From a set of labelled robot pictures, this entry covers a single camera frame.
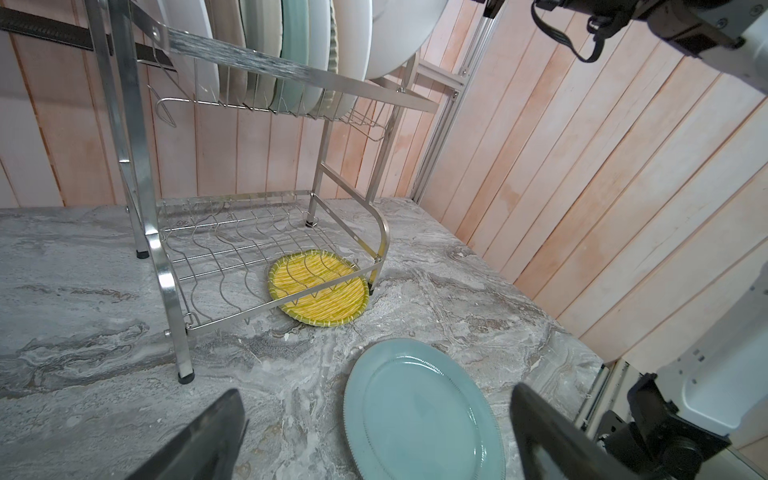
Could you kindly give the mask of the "grey blue round plate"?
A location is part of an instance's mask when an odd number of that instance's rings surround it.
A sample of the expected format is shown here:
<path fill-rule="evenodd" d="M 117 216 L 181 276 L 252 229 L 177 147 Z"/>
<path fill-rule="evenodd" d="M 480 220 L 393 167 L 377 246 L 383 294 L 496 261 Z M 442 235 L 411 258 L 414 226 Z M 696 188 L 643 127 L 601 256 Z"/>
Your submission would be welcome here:
<path fill-rule="evenodd" d="M 345 437 L 364 479 L 503 479 L 496 417 L 469 374 L 413 339 L 369 346 L 349 375 Z"/>

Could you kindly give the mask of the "light green flower plate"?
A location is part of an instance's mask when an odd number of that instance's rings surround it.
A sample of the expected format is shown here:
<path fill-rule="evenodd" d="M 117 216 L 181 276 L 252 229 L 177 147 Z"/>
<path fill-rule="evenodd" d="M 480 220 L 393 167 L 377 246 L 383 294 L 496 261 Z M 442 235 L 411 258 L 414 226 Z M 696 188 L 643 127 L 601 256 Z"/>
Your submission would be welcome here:
<path fill-rule="evenodd" d="M 283 1 L 282 23 L 281 58 L 307 65 L 309 58 L 308 1 Z M 303 91 L 303 84 L 298 81 L 278 79 L 275 85 L 273 107 L 281 112 L 295 112 L 298 109 Z"/>

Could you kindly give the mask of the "stainless steel dish rack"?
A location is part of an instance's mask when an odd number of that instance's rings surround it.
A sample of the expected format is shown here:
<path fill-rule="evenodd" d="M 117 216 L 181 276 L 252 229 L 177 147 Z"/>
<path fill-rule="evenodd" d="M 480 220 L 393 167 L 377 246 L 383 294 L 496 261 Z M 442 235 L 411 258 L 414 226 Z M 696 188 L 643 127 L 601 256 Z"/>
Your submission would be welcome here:
<path fill-rule="evenodd" d="M 176 3 L 84 3 L 137 254 L 150 260 L 177 380 L 194 380 L 194 338 L 280 309 L 268 273 L 311 249 L 353 262 L 373 292 L 392 243 L 376 205 L 383 194 L 421 191 L 432 152 L 425 121 L 438 96 L 459 97 L 457 57 L 476 6 L 451 2 L 425 48 L 383 77 L 351 80 L 357 97 L 341 119 L 301 114 L 307 85 L 337 92 L 345 77 L 246 47 L 242 20 L 219 40 L 209 4 L 182 22 Z M 135 44 L 175 68 L 139 63 Z M 248 74 L 303 84 L 293 112 L 247 104 Z"/>

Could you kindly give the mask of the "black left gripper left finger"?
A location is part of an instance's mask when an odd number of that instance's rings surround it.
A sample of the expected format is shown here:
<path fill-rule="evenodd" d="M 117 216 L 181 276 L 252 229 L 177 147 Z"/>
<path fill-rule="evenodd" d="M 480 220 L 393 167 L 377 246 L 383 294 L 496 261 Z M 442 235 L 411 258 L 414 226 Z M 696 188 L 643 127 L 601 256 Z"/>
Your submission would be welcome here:
<path fill-rule="evenodd" d="M 241 394 L 229 389 L 129 477 L 231 479 L 247 427 Z"/>

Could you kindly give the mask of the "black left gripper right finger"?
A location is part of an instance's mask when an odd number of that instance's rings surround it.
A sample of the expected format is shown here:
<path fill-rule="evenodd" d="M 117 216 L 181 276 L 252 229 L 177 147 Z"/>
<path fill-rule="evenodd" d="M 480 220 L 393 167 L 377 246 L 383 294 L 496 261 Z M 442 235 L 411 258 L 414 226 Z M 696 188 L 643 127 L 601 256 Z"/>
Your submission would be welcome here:
<path fill-rule="evenodd" d="M 512 390 L 509 416 L 527 479 L 636 479 L 529 385 Z"/>

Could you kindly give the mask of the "cream plate with red flowers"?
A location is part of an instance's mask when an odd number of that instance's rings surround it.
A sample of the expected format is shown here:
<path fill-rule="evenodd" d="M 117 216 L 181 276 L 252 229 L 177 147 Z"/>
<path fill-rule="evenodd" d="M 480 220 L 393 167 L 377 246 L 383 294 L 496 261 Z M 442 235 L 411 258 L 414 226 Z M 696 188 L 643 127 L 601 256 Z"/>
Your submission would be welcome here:
<path fill-rule="evenodd" d="M 282 50 L 283 22 L 280 0 L 240 0 L 246 47 L 279 57 Z M 276 78 L 267 74 L 248 74 L 247 104 L 257 109 L 271 106 Z"/>

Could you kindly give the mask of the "orange woven bamboo plate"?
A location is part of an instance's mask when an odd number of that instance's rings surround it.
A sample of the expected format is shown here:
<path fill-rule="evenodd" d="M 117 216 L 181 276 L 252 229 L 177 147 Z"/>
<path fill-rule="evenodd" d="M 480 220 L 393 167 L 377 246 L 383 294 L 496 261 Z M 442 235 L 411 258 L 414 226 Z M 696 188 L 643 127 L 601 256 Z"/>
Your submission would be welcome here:
<path fill-rule="evenodd" d="M 332 1 L 329 2 L 330 11 L 330 41 L 329 41 L 329 60 L 327 65 L 327 71 L 330 73 L 338 72 L 338 36 L 337 36 L 337 24 L 335 18 L 335 8 Z M 331 113 L 331 107 L 334 102 L 335 91 L 325 89 L 322 92 L 320 100 L 314 109 L 313 114 L 316 116 L 327 116 Z"/>

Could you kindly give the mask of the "yellow green woven plate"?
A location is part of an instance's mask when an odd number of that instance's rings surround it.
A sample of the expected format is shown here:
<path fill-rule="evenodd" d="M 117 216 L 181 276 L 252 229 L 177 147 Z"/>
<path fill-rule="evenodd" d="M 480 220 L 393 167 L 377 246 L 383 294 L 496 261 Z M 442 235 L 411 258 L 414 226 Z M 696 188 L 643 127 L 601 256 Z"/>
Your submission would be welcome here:
<path fill-rule="evenodd" d="M 268 273 L 273 300 L 289 300 L 283 313 L 316 327 L 336 327 L 358 319 L 367 309 L 369 287 L 359 268 L 327 250 L 285 255 Z"/>

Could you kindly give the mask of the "white plate dark lettered rim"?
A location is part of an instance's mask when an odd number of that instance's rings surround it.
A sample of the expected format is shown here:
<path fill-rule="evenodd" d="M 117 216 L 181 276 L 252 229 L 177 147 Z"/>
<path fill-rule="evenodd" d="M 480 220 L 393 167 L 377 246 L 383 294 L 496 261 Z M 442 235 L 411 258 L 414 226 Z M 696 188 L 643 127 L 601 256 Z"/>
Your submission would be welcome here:
<path fill-rule="evenodd" d="M 329 0 L 309 0 L 309 66 L 326 71 L 330 56 L 331 10 Z M 322 88 L 307 85 L 300 104 L 301 114 L 311 113 L 322 95 Z"/>

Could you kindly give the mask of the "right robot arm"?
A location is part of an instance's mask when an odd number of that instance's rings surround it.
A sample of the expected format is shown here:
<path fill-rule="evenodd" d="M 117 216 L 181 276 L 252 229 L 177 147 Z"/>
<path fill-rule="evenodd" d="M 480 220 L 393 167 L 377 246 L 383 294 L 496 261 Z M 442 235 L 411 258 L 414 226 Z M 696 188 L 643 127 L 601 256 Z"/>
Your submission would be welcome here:
<path fill-rule="evenodd" d="M 767 5 L 763 1 L 569 1 L 585 13 L 598 59 L 631 21 L 681 53 L 767 89 Z M 513 390 L 510 417 L 525 476 L 551 462 L 568 479 L 693 479 L 725 450 L 743 417 L 767 395 L 767 277 L 760 274 L 697 343 L 642 375 L 627 401 L 632 419 L 602 442 L 567 425 L 530 388 Z"/>

